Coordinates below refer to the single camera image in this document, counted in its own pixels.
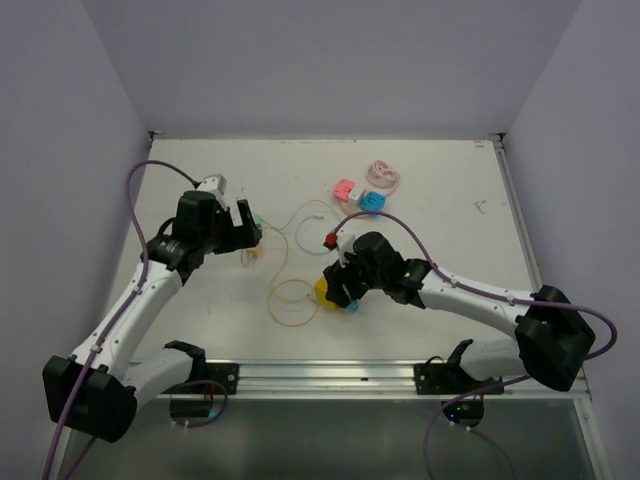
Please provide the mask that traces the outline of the yellow plug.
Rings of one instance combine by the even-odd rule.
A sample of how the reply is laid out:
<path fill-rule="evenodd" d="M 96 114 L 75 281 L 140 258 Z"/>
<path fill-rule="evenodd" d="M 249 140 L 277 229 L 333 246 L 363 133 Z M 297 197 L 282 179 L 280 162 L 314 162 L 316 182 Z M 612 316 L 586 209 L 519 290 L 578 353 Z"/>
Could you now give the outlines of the yellow plug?
<path fill-rule="evenodd" d="M 262 246 L 257 245 L 255 247 L 250 247 L 241 252 L 241 264 L 244 267 L 248 267 L 252 262 L 255 262 L 259 259 L 262 253 Z"/>

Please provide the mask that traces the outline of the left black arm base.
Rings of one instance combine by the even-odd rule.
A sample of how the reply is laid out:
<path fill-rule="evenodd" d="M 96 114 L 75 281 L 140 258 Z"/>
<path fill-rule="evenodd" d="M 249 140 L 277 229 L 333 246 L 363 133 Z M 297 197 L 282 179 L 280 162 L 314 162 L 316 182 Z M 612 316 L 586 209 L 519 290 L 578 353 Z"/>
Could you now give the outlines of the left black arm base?
<path fill-rule="evenodd" d="M 191 358 L 191 370 L 187 377 L 188 382 L 213 380 L 224 386 L 229 395 L 236 394 L 240 370 L 237 363 L 228 361 L 208 362 L 203 348 L 183 341 L 173 340 L 167 343 L 165 348 L 180 351 Z"/>

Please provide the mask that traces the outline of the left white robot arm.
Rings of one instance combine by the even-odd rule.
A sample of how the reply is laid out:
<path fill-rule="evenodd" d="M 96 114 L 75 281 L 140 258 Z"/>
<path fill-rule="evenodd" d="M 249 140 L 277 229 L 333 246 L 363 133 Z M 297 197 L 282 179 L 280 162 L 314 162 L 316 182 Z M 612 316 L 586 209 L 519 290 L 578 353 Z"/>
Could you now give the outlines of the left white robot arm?
<path fill-rule="evenodd" d="M 184 287 L 206 255 L 255 247 L 262 238 L 247 200 L 229 208 L 211 192 L 191 190 L 176 214 L 143 247 L 134 276 L 97 329 L 68 357 L 53 356 L 43 369 L 52 421 L 114 443 L 150 400 L 180 386 L 201 390 L 212 378 L 205 351 L 173 340 L 151 359 L 133 355 L 157 316 Z"/>

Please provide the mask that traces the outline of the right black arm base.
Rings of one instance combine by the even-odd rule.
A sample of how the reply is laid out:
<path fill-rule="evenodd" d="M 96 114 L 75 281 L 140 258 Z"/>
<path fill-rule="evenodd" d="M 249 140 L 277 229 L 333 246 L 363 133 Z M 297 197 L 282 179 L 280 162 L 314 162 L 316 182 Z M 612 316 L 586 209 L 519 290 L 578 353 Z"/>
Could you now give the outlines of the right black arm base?
<path fill-rule="evenodd" d="M 461 367 L 462 354 L 466 352 L 471 339 L 460 342 L 446 360 L 433 356 L 413 365 L 413 379 L 418 395 L 461 395 L 481 388 L 488 388 L 487 394 L 501 395 L 502 380 L 475 380 Z"/>

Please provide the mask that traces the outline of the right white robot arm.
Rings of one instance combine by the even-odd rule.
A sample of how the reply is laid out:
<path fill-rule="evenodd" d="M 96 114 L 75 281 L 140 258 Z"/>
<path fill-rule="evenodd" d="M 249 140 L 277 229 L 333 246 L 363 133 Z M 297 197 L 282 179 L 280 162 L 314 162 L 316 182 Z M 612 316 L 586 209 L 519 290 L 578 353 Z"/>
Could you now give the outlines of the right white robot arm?
<path fill-rule="evenodd" d="M 528 376 L 556 391 L 571 389 L 595 334 L 562 291 L 500 289 L 405 259 L 379 232 L 329 233 L 324 245 L 337 260 L 323 271 L 326 299 L 349 308 L 371 290 L 401 305 L 452 313 L 488 326 L 500 338 L 461 341 L 426 377 L 454 392 L 488 386 L 501 377 Z"/>

